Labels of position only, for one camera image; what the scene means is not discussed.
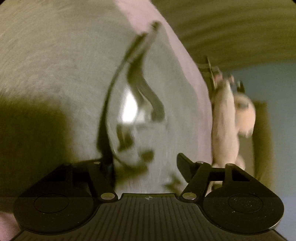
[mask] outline ceiling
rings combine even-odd
[[[193,60],[223,71],[296,60],[292,0],[152,0]]]

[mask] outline cat's ear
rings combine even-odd
[[[216,86],[223,80],[223,75],[221,73],[218,73],[214,76],[214,82]]]
[[[228,77],[228,81],[231,85],[235,83],[234,76],[232,74]]]

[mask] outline metal rivet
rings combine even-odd
[[[193,200],[196,199],[196,194],[192,193],[192,192],[186,192],[182,195],[183,198],[187,199],[187,200]]]
[[[112,200],[113,198],[115,198],[115,195],[113,193],[106,192],[101,195],[101,198],[104,200]]]

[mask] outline pink blanket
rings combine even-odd
[[[206,84],[196,64],[177,38],[164,17],[149,0],[115,0],[137,33],[147,31],[151,22],[159,21],[165,27],[169,42],[175,52],[185,77],[197,94],[199,122],[197,136],[198,159],[212,163],[211,129],[212,112]],[[11,240],[20,231],[12,214],[0,212],[0,241]]]

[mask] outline blue wall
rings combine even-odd
[[[231,71],[251,99],[267,101],[274,143],[274,191],[285,205],[277,229],[296,241],[296,62]]]

